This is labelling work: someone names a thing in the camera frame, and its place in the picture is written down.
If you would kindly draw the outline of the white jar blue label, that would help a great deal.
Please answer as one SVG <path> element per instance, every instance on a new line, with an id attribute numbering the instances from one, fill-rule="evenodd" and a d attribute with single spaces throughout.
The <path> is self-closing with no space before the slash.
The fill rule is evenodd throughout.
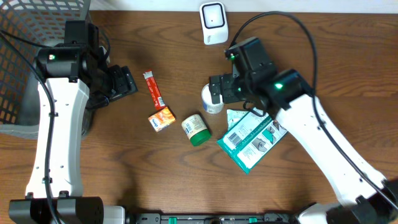
<path id="1" fill-rule="evenodd" d="M 220 95 L 220 102 L 217 104 L 214 104 L 211 99 L 211 93 L 210 93 L 208 83 L 203 87 L 203 89 L 201 91 L 201 99 L 202 99 L 203 109 L 207 113 L 217 114 L 223 110 L 224 102 L 223 102 L 222 96 Z"/>

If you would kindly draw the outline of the red white small packet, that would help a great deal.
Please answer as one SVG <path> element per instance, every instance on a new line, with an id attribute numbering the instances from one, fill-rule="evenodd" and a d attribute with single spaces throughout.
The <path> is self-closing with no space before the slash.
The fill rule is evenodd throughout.
<path id="1" fill-rule="evenodd" d="M 156 110 L 162 110 L 163 108 L 165 108 L 165 103 L 160 93 L 157 82 L 153 76 L 152 70 L 145 71 L 143 73 L 143 76 L 146 80 Z"/>

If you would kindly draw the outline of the green lid jar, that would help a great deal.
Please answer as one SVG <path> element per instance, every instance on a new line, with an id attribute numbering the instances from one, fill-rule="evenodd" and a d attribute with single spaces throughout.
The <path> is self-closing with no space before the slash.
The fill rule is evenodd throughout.
<path id="1" fill-rule="evenodd" d="M 199 114 L 183 120 L 182 129 L 193 146 L 200 146 L 211 139 L 211 133 Z"/>

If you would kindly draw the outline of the orange small box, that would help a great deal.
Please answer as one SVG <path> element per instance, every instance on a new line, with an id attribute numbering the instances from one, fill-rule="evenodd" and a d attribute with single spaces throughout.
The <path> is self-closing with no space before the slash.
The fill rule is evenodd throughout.
<path id="1" fill-rule="evenodd" d="M 159 131 L 174 123 L 176 121 L 176 118 L 170 111 L 170 109 L 166 106 L 165 108 L 148 117 L 148 120 L 155 132 L 158 133 Z"/>

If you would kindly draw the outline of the green white package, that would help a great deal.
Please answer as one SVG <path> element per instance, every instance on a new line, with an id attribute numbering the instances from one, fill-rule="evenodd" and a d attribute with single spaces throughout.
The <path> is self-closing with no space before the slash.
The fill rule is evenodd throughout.
<path id="1" fill-rule="evenodd" d="M 258 117 L 248 112 L 217 144 L 248 174 L 286 134 L 269 115 Z"/>

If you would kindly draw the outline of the pale green wipes packet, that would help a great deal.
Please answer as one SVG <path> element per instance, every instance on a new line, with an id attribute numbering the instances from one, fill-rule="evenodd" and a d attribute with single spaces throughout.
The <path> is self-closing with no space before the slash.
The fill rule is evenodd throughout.
<path id="1" fill-rule="evenodd" d="M 243 110 L 227 109 L 227 124 L 228 130 L 235 126 L 248 112 Z"/>

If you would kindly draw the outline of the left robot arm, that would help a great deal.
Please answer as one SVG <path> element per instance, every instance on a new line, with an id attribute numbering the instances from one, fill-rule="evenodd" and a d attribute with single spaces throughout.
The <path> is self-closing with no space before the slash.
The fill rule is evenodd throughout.
<path id="1" fill-rule="evenodd" d="M 39 50 L 30 67 L 39 83 L 40 121 L 34 168 L 25 197 L 11 200 L 15 223 L 133 223 L 122 206 L 84 197 L 80 172 L 83 117 L 131 95 L 127 67 L 109 66 L 99 29 L 67 21 L 62 43 Z"/>

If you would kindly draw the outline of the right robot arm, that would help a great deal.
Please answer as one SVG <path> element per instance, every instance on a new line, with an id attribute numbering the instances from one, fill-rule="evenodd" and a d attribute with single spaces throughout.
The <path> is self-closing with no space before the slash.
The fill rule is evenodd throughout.
<path id="1" fill-rule="evenodd" d="M 365 161 L 333 124 L 298 71 L 278 72 L 261 41 L 251 37 L 225 56 L 230 74 L 210 78 L 215 103 L 242 102 L 248 117 L 276 122 L 307 151 L 329 181 L 335 204 L 311 204 L 291 223 L 390 223 L 397 218 L 397 181 Z"/>

